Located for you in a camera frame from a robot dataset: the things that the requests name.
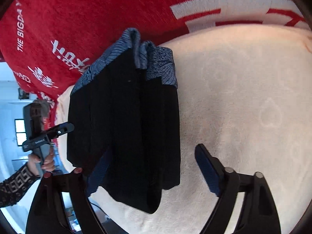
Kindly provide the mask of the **patterned sleeve left forearm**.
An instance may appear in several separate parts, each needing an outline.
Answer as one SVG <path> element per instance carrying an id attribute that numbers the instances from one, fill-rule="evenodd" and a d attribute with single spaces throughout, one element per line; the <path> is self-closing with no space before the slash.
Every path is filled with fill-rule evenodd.
<path id="1" fill-rule="evenodd" d="M 39 179 L 34 175 L 27 164 L 0 184 L 0 206 L 5 208 L 16 205 L 27 193 L 28 189 Z"/>

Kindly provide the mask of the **person's left hand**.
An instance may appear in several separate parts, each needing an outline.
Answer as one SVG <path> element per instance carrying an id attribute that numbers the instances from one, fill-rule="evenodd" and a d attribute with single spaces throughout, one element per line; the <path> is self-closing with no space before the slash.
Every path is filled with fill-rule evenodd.
<path id="1" fill-rule="evenodd" d="M 44 161 L 41 161 L 41 159 L 31 153 L 28 155 L 28 162 L 27 162 L 27 167 L 29 171 L 35 175 L 39 176 L 39 170 L 37 169 L 37 164 L 41 166 L 42 170 L 45 170 L 47 172 L 52 172 L 55 169 L 55 162 L 54 162 L 54 150 L 53 147 L 50 147 L 49 155 L 45 158 Z"/>

